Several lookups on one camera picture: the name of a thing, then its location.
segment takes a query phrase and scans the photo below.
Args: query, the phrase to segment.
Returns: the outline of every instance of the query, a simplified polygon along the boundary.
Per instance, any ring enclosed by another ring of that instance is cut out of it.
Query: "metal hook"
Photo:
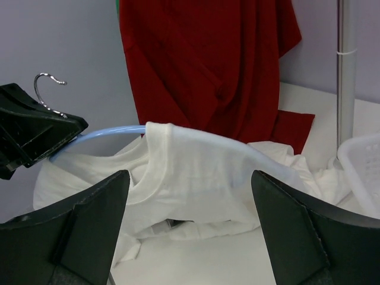
[[[39,75],[37,75],[35,78],[34,78],[34,91],[36,92],[36,95],[37,95],[37,98],[38,100],[40,101],[40,103],[42,104],[42,106],[44,106],[47,110],[49,111],[52,111],[56,114],[59,114],[61,115],[62,117],[64,118],[67,118],[66,114],[60,112],[60,111],[57,111],[57,110],[54,110],[52,108],[50,108],[47,104],[45,104],[45,102],[43,101],[39,91],[38,91],[38,87],[37,87],[37,80],[38,78],[40,78],[41,76],[47,76],[49,77],[51,80],[53,80],[55,83],[58,83],[59,85],[67,85],[67,82],[66,81],[59,81],[57,80],[53,75],[51,74],[48,74],[48,73],[40,73]]]

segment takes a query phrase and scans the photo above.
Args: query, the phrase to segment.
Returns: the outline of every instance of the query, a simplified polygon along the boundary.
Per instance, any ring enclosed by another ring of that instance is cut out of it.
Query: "white table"
[[[325,168],[336,154],[336,96],[281,84],[280,108],[316,114],[303,154],[311,169]],[[357,100],[354,135],[380,130],[380,105]],[[350,194],[341,207],[361,213]],[[113,271],[117,285],[275,285],[261,228],[193,242],[167,237],[144,241],[136,260]]]

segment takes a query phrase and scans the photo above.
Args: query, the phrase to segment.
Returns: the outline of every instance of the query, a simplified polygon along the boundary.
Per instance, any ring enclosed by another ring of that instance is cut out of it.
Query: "red cloth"
[[[278,112],[278,59],[301,40],[291,0],[120,0],[119,13],[141,124],[302,151],[314,116]]]

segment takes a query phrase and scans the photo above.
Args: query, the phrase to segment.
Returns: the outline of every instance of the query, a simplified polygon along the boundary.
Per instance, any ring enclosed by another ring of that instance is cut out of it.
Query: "laundry basket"
[[[380,134],[345,141],[338,158],[365,213],[380,219]]]

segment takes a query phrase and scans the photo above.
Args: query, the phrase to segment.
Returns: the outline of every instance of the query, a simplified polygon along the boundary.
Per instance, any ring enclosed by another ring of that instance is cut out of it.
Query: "gray wall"
[[[41,95],[84,117],[87,131],[137,124],[114,0],[2,0],[0,37],[0,85],[15,82],[34,96],[34,76],[49,72],[68,85],[41,78]],[[133,138],[92,140],[76,150],[110,155]],[[21,167],[0,180],[0,222],[31,207],[38,171]]]
[[[380,103],[380,4],[357,1],[357,96]],[[293,0],[293,5],[303,42],[281,59],[281,79],[335,93],[337,1]]]

